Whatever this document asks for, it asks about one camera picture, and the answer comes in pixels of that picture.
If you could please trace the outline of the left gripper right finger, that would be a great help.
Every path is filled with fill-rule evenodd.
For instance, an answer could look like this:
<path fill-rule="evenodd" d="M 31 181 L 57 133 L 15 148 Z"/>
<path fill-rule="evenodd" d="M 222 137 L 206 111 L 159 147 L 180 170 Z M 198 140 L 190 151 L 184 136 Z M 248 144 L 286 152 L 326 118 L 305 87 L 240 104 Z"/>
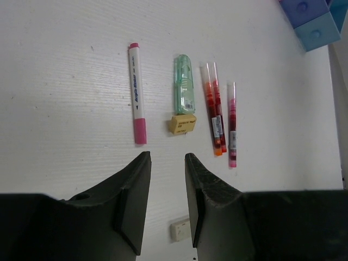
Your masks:
<path fill-rule="evenodd" d="M 199 260 L 347 260 L 347 191 L 241 192 L 188 153 L 185 182 Z"/>

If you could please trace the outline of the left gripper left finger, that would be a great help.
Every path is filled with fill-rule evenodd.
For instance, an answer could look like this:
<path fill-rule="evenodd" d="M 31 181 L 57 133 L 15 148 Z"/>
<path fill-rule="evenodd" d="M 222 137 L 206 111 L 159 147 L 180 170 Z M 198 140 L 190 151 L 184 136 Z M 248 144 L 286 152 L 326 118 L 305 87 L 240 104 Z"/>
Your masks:
<path fill-rule="evenodd" d="M 136 260 L 141 253 L 151 156 L 69 200 L 1 194 L 1 260 Z"/>

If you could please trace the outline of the pink white acrylic marker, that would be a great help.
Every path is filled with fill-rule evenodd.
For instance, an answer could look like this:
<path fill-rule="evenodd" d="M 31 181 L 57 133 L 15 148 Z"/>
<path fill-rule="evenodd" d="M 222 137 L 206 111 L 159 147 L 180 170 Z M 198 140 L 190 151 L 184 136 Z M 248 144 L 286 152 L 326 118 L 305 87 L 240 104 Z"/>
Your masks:
<path fill-rule="evenodd" d="M 134 137 L 137 145 L 147 144 L 146 118 L 140 62 L 140 46 L 137 42 L 128 47 L 130 86 L 134 118 Z"/>

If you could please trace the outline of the red pen refill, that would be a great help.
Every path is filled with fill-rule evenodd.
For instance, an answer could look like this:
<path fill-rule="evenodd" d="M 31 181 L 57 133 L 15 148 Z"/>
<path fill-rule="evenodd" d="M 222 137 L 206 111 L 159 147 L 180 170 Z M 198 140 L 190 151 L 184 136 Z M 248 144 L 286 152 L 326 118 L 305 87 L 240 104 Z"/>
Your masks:
<path fill-rule="evenodd" d="M 213 91 L 214 91 L 215 109 L 216 109 L 216 114 L 218 119 L 221 149 L 222 149 L 222 153 L 226 153 L 227 146 L 226 146 L 224 124 L 223 124 L 220 86 L 219 86 L 216 62 L 212 62 L 209 65 L 210 65 L 210 76 L 212 78 L 212 85 L 213 85 Z"/>

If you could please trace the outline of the pink pen refill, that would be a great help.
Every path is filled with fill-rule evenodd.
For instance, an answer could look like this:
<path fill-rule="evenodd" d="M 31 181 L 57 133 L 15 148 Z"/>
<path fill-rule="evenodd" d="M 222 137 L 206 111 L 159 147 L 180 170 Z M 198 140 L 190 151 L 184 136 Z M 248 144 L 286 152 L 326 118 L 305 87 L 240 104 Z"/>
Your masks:
<path fill-rule="evenodd" d="M 227 84 L 229 109 L 229 167 L 237 166 L 237 106 L 236 83 Z"/>

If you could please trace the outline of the yellow eraser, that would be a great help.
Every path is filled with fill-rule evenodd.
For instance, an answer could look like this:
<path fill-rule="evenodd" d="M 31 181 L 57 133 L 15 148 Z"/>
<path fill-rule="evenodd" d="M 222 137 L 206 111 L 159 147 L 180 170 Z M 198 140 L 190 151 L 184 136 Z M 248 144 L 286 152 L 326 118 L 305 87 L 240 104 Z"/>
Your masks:
<path fill-rule="evenodd" d="M 175 115 L 168 124 L 169 132 L 173 135 L 186 134 L 195 128 L 197 118 L 194 114 Z"/>

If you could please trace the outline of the white eraser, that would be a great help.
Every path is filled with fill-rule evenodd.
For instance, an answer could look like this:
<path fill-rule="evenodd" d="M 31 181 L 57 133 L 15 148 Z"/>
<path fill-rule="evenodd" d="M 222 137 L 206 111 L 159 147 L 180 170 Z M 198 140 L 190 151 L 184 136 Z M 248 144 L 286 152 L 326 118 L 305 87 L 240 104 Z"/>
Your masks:
<path fill-rule="evenodd" d="M 170 237 L 173 242 L 180 242 L 191 237 L 189 216 L 182 216 L 170 221 Z"/>

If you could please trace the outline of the light blue container box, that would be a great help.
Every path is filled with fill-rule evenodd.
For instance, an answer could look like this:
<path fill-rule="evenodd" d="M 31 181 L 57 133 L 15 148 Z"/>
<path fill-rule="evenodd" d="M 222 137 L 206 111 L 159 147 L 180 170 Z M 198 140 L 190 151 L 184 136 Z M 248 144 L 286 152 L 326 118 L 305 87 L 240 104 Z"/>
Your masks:
<path fill-rule="evenodd" d="M 330 1 L 328 12 L 294 29 L 306 52 L 341 39 L 347 18 L 347 1 Z"/>

